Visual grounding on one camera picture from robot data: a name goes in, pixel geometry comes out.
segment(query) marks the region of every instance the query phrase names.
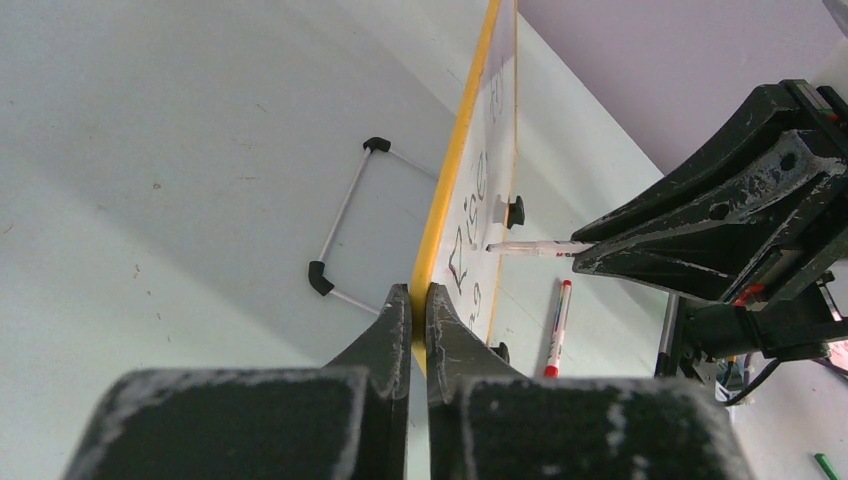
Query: metal rod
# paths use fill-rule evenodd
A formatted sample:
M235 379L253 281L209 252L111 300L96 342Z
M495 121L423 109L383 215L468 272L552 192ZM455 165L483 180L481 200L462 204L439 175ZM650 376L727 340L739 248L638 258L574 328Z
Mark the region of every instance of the metal rod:
M350 188L347 190L347 195L345 195L344 200L342 201L342 206L339 208L339 213L336 215L336 220L333 222L333 226L330 228L330 234L327 235L327 241L324 242L324 247L321 248L321 254L318 255L318 261L323 262L327 257L327 252L330 250L330 245L333 243L333 237L336 236L336 230L339 229L339 224L342 222L342 217L344 217L345 211L347 210L347 206L350 203L350 197L353 196L354 190L356 190L356 186L359 184L359 179L362 177L362 171L365 170L365 165L368 163L368 157L371 156L371 149L365 149L365 155L362 156L362 161L359 162L359 168L356 169L356 173L353 176L353 181L350 183Z
M350 295L339 291L338 288L334 288L334 289L330 290L330 295L334 295L339 300L344 300L345 302L350 303L351 305L356 305L357 307L365 310L366 312L371 312L374 315L380 314L380 310L378 310L376 307L372 307L371 305L368 305L367 303L365 303L361 300L357 300L357 299L351 297Z
M677 305L680 297L674 294L668 294L668 303L665 307L665 318L663 319L663 331L660 336L660 352L670 353L671 342L674 335L674 324L677 321Z
M418 163L418 162L416 162L416 161L414 161L414 160L410 160L410 159L408 159L408 158L404 157L403 155L399 154L399 153L398 153L397 151L395 151L395 150L391 150L391 149L390 149L390 150L389 150L389 153L391 153L392 155L394 155L394 156L398 157L399 159L403 160L404 162L406 162L406 164L407 164L407 165L409 165L409 166L411 166L411 167L413 167L413 168L415 168L415 169L417 169L417 170L420 170L421 172L423 172L424 174L426 174L428 177L430 177L430 178L432 178L432 179L435 179L435 180L438 180L438 179L439 179L439 176L438 176L438 175L436 175L435 173L431 172L430 170L427 170L427 168L425 168L425 167L424 167L424 165L421 165L420 163Z

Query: black rubber foot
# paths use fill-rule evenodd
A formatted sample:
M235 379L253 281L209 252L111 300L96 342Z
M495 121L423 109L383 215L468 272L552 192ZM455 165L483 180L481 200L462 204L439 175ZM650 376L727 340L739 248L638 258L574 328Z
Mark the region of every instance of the black rubber foot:
M389 149L392 148L392 142L382 137L371 137L368 140L365 140L365 143L362 144L362 148L370 148L372 152L379 150L381 152L388 153Z
M495 355L501 357L501 359L509 365L509 348L507 348L506 344L501 342L497 347L489 347L495 352Z
M509 204L506 228L512 229L513 225L524 225L524 200L521 199L521 195L517 195L515 201Z
M332 292L336 287L332 282L327 280L327 277L324 276L324 262L319 262L318 260L309 262L308 276L309 284L312 285L312 288L314 288L316 292L320 293L322 297L326 297L327 294Z

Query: black corner connector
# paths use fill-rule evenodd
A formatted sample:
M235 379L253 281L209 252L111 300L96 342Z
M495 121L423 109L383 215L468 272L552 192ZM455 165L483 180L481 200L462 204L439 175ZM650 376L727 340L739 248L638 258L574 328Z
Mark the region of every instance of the black corner connector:
M326 297L336 287L324 276L324 262L319 260L309 262L309 284L322 297Z
M513 225L524 225L524 200L521 199L521 195L516 196L515 202L509 204L506 228L512 229Z
M379 150L381 152L389 153L389 149L392 148L392 142L382 137L371 137L368 140L365 140L365 143L362 144L362 148L371 149L372 152Z

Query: whiteboard stand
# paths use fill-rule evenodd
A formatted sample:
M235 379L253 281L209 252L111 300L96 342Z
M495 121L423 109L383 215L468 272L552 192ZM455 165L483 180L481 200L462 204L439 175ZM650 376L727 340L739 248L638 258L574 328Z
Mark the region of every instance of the whiteboard stand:
M355 305L367 312L371 312L374 315L380 314L380 309L371 306L362 300L354 298L336 288L335 284L331 281L327 280L327 277L324 276L324 270L327 267L324 262L327 259L327 255L330 254L330 245L333 244L333 238L336 236L336 231L339 229L339 225L342 223L342 219L347 212L347 207L350 205L350 199L353 197L353 192L356 191L356 186L359 185L359 179L362 178L362 172L365 171L365 166L368 164L368 160L371 158L371 154L375 151L379 150L384 153L389 153L397 159L401 160L403 163L409 165L410 167L423 172L428 177L433 180L438 180L439 176L435 173L427 170L423 165L414 160L410 160L396 150L392 150L392 142L386 140L381 137L371 137L362 144L362 148L365 150L364 155L362 156L362 161L359 162L359 167L356 169L356 173L353 175L353 181L350 183L350 188L347 190L347 194L345 195L344 200L342 200L342 205L339 207L339 213L336 214L336 219L333 221L333 226L330 227L330 233L327 235L327 240L324 242L324 247L321 248L321 254L318 255L317 260L313 260L309 262L309 284L318 292L322 297L326 297L327 295L332 295L340 300L344 300L351 305Z

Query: white table surface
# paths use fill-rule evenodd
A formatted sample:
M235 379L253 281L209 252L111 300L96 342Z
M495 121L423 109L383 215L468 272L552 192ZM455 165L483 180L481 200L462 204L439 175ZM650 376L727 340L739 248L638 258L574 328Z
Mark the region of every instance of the white table surface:
M372 321L315 294L372 135L437 170L483 2L11 2L0 18L0 478L55 478L123 372L319 366ZM523 21L528 224L567 238L659 178ZM380 304L410 278L434 184L376 159L328 277ZM568 261L507 259L495 339L538 372ZM659 292L573 278L566 375L649 375ZM413 375L410 478L427 472Z

